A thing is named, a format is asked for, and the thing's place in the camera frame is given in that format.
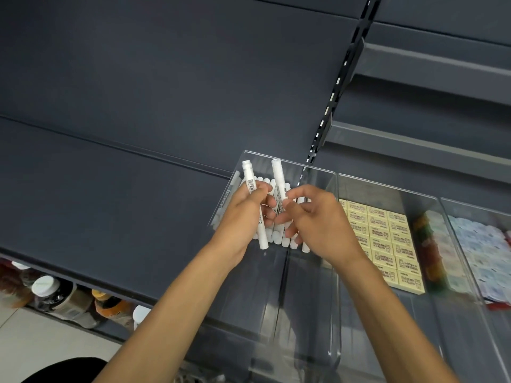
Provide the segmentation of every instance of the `hand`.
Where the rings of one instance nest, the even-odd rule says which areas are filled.
[[[277,205],[273,196],[269,195],[271,185],[256,181],[257,189],[249,193],[245,183],[233,193],[222,220],[211,238],[218,252],[232,260],[232,267],[240,263],[247,245],[257,231],[259,223],[259,206],[263,212],[264,224],[270,227],[275,219],[272,207]]]
[[[287,191],[285,212],[275,218],[275,224],[293,220],[286,230],[290,238],[298,233],[295,241],[304,241],[317,255],[332,263],[342,265],[353,257],[366,257],[355,236],[341,204],[335,196],[310,184]],[[306,197],[311,202],[297,204],[293,199]]]

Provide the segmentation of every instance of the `finger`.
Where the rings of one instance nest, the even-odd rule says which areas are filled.
[[[270,207],[276,207],[277,206],[277,200],[272,195],[267,195],[264,204],[269,205]]]
[[[290,199],[284,199],[282,201],[282,205],[284,206],[286,213],[290,215],[297,225],[300,225],[300,221],[309,215],[309,213],[301,207],[301,204],[297,204]]]
[[[275,217],[277,216],[277,214],[275,214],[275,211],[273,211],[272,208],[269,206],[261,205],[261,212],[263,213],[263,216],[270,219],[270,221],[273,221],[273,219],[275,219]]]
[[[312,209],[314,207],[312,202],[300,203],[299,206],[302,207],[303,210],[306,212],[312,212]],[[284,211],[275,217],[275,224],[283,224],[290,220],[292,220],[291,215],[288,212]]]
[[[306,197],[309,199],[314,200],[314,198],[318,197],[320,194],[322,194],[324,191],[322,189],[319,189],[318,187],[315,187],[314,185],[305,184],[301,185],[299,187],[290,189],[286,192],[286,195],[289,199],[297,199],[299,197]]]
[[[286,229],[284,232],[286,235],[286,238],[291,238],[294,234],[298,232],[298,228],[294,223],[291,223],[291,225]]]

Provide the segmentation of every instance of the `packaged item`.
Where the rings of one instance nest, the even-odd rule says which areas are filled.
[[[421,276],[398,270],[398,280],[399,286],[405,288],[409,292],[416,294],[422,294],[426,292]]]
[[[379,264],[382,266],[388,266],[390,268],[395,269],[395,257],[392,254],[388,254],[386,252],[372,250],[373,251],[373,263]]]
[[[408,219],[406,218],[406,216],[402,215],[400,213],[395,213],[395,212],[389,211],[387,213],[387,218],[388,218],[389,222],[399,222],[399,223],[408,224]]]
[[[348,211],[355,211],[363,214],[367,214],[367,206],[348,201]]]
[[[374,217],[374,216],[370,215],[368,217],[367,221],[368,221],[370,226],[375,226],[375,227],[379,227],[379,228],[383,228],[383,229],[388,230],[387,219],[382,219],[382,218]]]
[[[348,220],[350,222],[367,224],[367,215],[348,209]]]
[[[398,234],[410,235],[410,228],[404,223],[392,221],[389,223],[389,230],[390,232],[397,232]]]
[[[398,270],[409,272],[415,275],[421,275],[421,267],[419,266],[416,260],[403,257],[396,257],[395,263]]]
[[[151,310],[145,306],[137,305],[133,311],[133,330],[135,330],[142,323],[142,321],[144,321],[147,315],[149,315],[150,311]]]
[[[376,218],[386,219],[387,218],[387,211],[385,211],[383,209],[380,209],[380,208],[367,207],[367,216],[368,217],[376,217]]]
[[[369,237],[367,235],[355,233],[355,236],[357,237],[358,243],[360,243],[362,248],[369,247]]]
[[[370,247],[373,251],[381,251],[387,254],[393,254],[392,244],[386,240],[378,239],[378,238],[370,238]]]
[[[389,268],[387,266],[381,266],[380,264],[374,264],[374,265],[382,273],[383,279],[385,279],[385,282],[387,282],[390,286],[398,285],[398,275],[397,275],[395,269]]]
[[[93,290],[92,294],[96,299],[94,302],[96,311],[100,315],[124,326],[129,331],[133,331],[134,306],[132,303],[99,290]]]
[[[413,247],[412,238],[410,238],[409,236],[398,234],[397,232],[391,232],[390,237],[393,243],[402,244],[407,247]]]
[[[369,236],[390,241],[390,232],[375,226],[369,226]]]
[[[349,221],[349,224],[352,226],[352,229],[356,234],[369,235],[367,224],[354,222],[352,220]]]
[[[102,317],[96,313],[92,295],[78,289],[76,283],[46,275],[32,285],[35,308],[84,328],[96,327]]]
[[[408,247],[403,244],[393,243],[392,246],[394,247],[394,255],[396,257],[403,257],[403,258],[409,258],[413,260],[417,260],[417,255],[415,253],[415,249],[412,247]]]
[[[0,265],[0,305],[6,308],[21,308],[34,298],[12,268]]]
[[[19,269],[19,277],[22,280],[23,285],[29,289],[32,287],[36,279],[42,277],[44,274],[38,270],[32,269],[25,264],[12,261],[12,265]]]

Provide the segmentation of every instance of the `yellow eraser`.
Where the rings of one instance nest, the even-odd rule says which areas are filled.
[[[391,232],[390,237],[392,238],[393,243],[401,244],[406,247],[413,247],[412,238],[409,235]]]
[[[367,215],[367,206],[348,201],[348,211],[360,212]]]
[[[392,254],[384,253],[382,251],[373,250],[373,263],[381,266],[389,266],[395,269],[395,257]]]
[[[353,231],[355,233],[359,233],[362,235],[369,235],[369,228],[367,227],[367,224],[354,222],[353,220],[350,220],[349,224],[351,224]]]
[[[404,244],[400,243],[393,243],[394,247],[394,255],[396,257],[403,257],[403,258],[409,258],[413,259],[414,261],[417,261],[417,255],[415,254],[415,249],[412,247],[408,247]]]
[[[421,275],[421,267],[419,266],[416,260],[403,257],[396,257],[395,263],[398,267],[398,270],[409,272],[415,275]]]
[[[387,219],[382,219],[382,218],[378,218],[378,217],[369,215],[367,222],[370,226],[375,226],[375,227],[384,228],[384,229],[388,230]]]
[[[406,288],[408,292],[412,292],[415,294],[425,293],[424,282],[422,277],[419,275],[415,275],[412,273],[404,272],[402,270],[398,270],[398,281],[399,286],[402,288]]]
[[[387,211],[385,211],[384,209],[380,209],[380,208],[367,207],[367,216],[368,217],[377,217],[377,218],[381,218],[381,219],[386,219],[387,218]]]
[[[398,234],[410,235],[410,228],[404,223],[391,221],[389,222],[389,230]]]
[[[383,228],[369,226],[369,236],[373,236],[374,238],[380,238],[383,240],[388,240],[390,242],[390,232]]]
[[[355,236],[358,239],[358,243],[362,246],[362,248],[369,247],[369,237],[367,235],[358,234],[355,232]]]
[[[367,255],[367,258],[369,258],[372,262],[373,261],[373,251],[371,251],[371,249],[369,247],[366,247],[366,246],[361,246],[361,247],[362,247],[362,250],[364,250],[365,254]]]
[[[348,219],[354,222],[367,224],[367,215],[348,209]]]
[[[398,284],[398,273],[395,269],[389,268],[387,266],[381,266],[379,264],[375,264],[375,266],[381,271],[383,275],[383,279],[387,281],[387,283]]]
[[[370,238],[370,242],[371,250],[378,250],[383,253],[393,254],[392,244],[390,242],[378,238]]]
[[[344,211],[346,211],[347,206],[348,206],[348,202],[346,200],[344,200],[344,199],[339,199],[339,203],[341,203],[342,208],[344,208]]]
[[[387,212],[387,218],[388,218],[389,222],[399,222],[399,223],[408,224],[408,219],[406,218],[406,216],[403,214],[400,214],[400,213],[395,213],[395,212],[389,211],[389,212]]]

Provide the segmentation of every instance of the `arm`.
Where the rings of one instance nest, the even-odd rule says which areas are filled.
[[[119,349],[94,383],[168,383],[174,379],[195,333],[227,274],[243,258],[259,221],[259,206],[275,206],[269,184],[244,185],[233,194],[211,241],[170,285],[154,309]],[[261,206],[267,225],[275,217]]]
[[[387,380],[410,381],[408,377],[412,377],[417,382],[458,382],[362,251],[337,199],[311,185],[294,188],[287,196],[286,212],[275,223],[293,219],[286,236],[299,231],[296,242],[304,240],[335,268],[355,303]],[[301,196],[312,202],[297,204],[291,200]]]

